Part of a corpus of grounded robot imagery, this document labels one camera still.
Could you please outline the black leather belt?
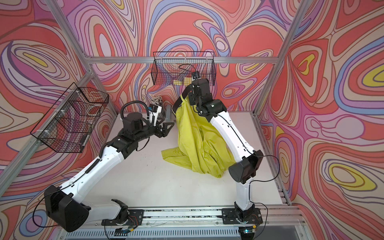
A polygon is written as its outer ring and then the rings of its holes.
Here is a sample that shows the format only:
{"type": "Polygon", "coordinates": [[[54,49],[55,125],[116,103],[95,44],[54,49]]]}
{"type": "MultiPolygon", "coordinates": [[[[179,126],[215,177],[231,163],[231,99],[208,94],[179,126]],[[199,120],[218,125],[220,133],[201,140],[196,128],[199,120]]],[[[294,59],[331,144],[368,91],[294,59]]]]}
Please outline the black leather belt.
{"type": "Polygon", "coordinates": [[[176,114],[177,112],[177,109],[182,105],[182,102],[183,100],[186,99],[186,97],[189,95],[189,93],[193,90],[193,85],[190,84],[188,86],[186,86],[186,88],[184,89],[184,91],[181,93],[181,95],[178,97],[178,99],[175,101],[173,107],[172,107],[172,110],[173,110],[173,113],[176,114]]]}

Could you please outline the neon yellow trousers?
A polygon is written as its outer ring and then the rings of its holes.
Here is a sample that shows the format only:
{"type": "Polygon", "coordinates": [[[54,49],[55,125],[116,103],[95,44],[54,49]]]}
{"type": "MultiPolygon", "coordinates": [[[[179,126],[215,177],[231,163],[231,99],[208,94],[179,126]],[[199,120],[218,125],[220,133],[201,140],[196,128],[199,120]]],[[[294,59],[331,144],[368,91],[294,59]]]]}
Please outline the neon yellow trousers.
{"type": "Polygon", "coordinates": [[[178,146],[163,150],[163,160],[196,173],[221,178],[236,163],[221,134],[196,113],[188,98],[182,99],[176,118],[178,146]]]}

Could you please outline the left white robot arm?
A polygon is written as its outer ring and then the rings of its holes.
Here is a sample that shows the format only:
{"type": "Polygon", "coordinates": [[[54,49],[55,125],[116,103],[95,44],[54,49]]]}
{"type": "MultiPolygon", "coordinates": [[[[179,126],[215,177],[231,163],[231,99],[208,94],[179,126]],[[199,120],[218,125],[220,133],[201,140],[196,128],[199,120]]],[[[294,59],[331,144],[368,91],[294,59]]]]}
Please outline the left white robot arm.
{"type": "Polygon", "coordinates": [[[46,213],[49,218],[67,232],[74,232],[83,224],[104,221],[117,226],[139,226],[122,201],[113,199],[111,205],[87,206],[84,199],[91,189],[116,165],[133,152],[139,151],[139,142],[151,136],[165,138],[174,123],[165,122],[165,110],[161,105],[147,105],[142,101],[132,101],[122,108],[139,104],[144,106],[146,116],[139,112],[127,115],[121,113],[123,128],[111,141],[103,144],[99,155],[74,177],[58,187],[49,186],[44,192],[46,213]]]}

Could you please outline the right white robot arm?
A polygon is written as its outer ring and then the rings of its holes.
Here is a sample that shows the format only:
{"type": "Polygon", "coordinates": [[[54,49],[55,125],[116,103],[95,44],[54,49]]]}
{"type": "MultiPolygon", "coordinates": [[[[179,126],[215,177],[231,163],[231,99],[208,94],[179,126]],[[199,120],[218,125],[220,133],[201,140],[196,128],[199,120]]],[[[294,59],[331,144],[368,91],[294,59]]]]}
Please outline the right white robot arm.
{"type": "Polygon", "coordinates": [[[255,149],[242,136],[224,103],[214,99],[207,79],[193,80],[190,86],[190,104],[195,114],[218,131],[225,147],[235,159],[235,163],[228,168],[236,183],[235,208],[241,213],[249,212],[255,207],[266,208],[266,197],[262,195],[268,192],[266,187],[272,187],[273,191],[277,189],[274,181],[278,175],[271,170],[268,162],[273,156],[255,149]]]}

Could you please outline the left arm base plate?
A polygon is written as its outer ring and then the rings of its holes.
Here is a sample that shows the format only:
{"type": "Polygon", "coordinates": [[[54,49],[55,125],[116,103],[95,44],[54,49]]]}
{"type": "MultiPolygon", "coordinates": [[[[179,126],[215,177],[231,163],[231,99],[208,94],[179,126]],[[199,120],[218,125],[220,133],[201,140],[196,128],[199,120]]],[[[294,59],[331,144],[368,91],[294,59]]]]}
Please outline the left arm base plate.
{"type": "Polygon", "coordinates": [[[102,226],[140,226],[144,219],[144,210],[125,210],[113,220],[102,220],[102,226]]]}

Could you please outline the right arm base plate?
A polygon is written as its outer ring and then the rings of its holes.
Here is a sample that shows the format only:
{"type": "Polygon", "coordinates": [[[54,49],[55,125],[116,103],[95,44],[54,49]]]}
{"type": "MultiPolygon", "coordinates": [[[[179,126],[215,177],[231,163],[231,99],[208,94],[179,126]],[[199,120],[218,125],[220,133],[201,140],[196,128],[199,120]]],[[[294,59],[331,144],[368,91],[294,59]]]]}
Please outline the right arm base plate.
{"type": "Polygon", "coordinates": [[[235,208],[222,209],[222,215],[219,216],[219,218],[223,220],[223,224],[225,225],[251,224],[259,226],[264,222],[260,209],[256,207],[252,207],[246,211],[235,208]]]}

